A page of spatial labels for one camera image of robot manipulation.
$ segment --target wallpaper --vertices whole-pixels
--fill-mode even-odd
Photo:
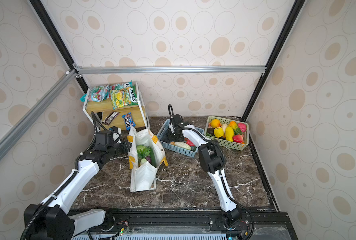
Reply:
[[[16,240],[23,212],[52,193],[93,138],[72,81],[0,161],[0,240]]]
[[[294,0],[42,0],[79,66],[265,65]]]
[[[138,82],[148,116],[242,116],[261,73],[84,74],[90,86]]]
[[[25,0],[0,0],[0,139],[68,69]]]
[[[312,0],[248,118],[300,240],[356,240],[356,1]]]

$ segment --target brown marble surface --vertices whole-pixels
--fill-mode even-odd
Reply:
[[[166,117],[151,117],[151,131],[157,134]],[[204,128],[207,117],[184,117]],[[234,199],[246,206],[268,206],[257,167],[247,146],[243,151],[222,147],[226,156],[225,175]],[[188,157],[166,150],[169,166],[159,168],[156,190],[130,192],[131,170],[127,156],[108,162],[78,195],[72,208],[131,207],[219,207],[209,175],[199,164],[198,153]]]

